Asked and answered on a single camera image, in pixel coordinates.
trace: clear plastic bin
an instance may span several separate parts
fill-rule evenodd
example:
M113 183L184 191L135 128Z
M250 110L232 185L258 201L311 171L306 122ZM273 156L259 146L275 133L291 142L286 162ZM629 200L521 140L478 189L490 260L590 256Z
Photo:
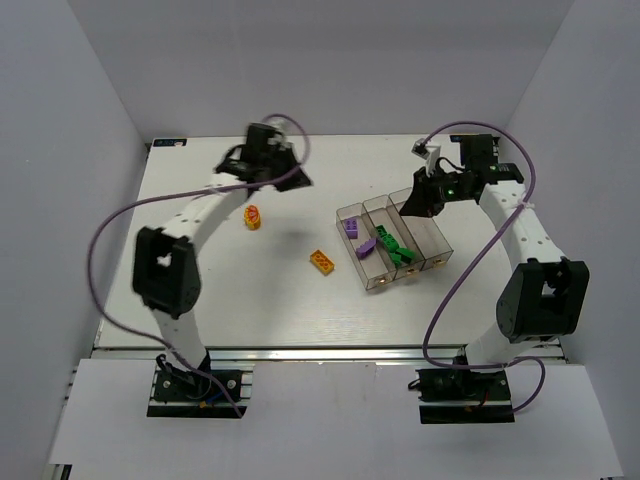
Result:
M398 212L410 193L411 189L408 188L340 208L336 212L338 232L367 290L387 285L398 278L415 275L422 270L443 266L453 253L432 219L400 216ZM358 226L356 239L350 239L345 230L345 221L351 218L356 220ZM415 253L409 263L403 262L396 267L381 242L377 243L370 255L358 258L356 249L378 236L376 227L379 225L393 235L400 247Z

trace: red and yellow toy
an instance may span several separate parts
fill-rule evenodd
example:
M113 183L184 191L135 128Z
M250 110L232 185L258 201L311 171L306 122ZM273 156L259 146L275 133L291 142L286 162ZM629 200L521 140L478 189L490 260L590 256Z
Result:
M249 230L257 230L260 228L260 211L255 205L249 205L244 209L244 223L247 224Z

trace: yellow lego brick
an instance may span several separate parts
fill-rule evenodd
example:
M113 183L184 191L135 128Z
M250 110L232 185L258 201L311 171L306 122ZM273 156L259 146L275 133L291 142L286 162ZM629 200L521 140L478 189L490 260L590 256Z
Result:
M333 267L335 267L333 262L329 260L329 257L320 250L316 250L311 254L311 263L325 275L329 275L333 271Z
M244 209L244 223L247 224L249 230L257 230L260 228L260 211L255 205L249 205Z

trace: purple lego brick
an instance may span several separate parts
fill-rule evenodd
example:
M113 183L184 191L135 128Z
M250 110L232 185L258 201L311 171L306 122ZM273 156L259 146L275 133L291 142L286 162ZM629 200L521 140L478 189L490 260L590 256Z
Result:
M356 257L362 260L363 258L369 256L371 252L373 252L373 249L376 248L377 241L378 237L373 237L356 248Z
M351 240L358 238L358 221L355 217L344 221L344 231Z

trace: orange lego brick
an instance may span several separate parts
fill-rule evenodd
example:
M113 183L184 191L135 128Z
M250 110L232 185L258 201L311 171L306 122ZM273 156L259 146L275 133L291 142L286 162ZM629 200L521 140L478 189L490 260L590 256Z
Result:
M333 262L329 260L329 257L322 253L321 250L316 250L311 254L311 263L325 275L329 275L335 267Z

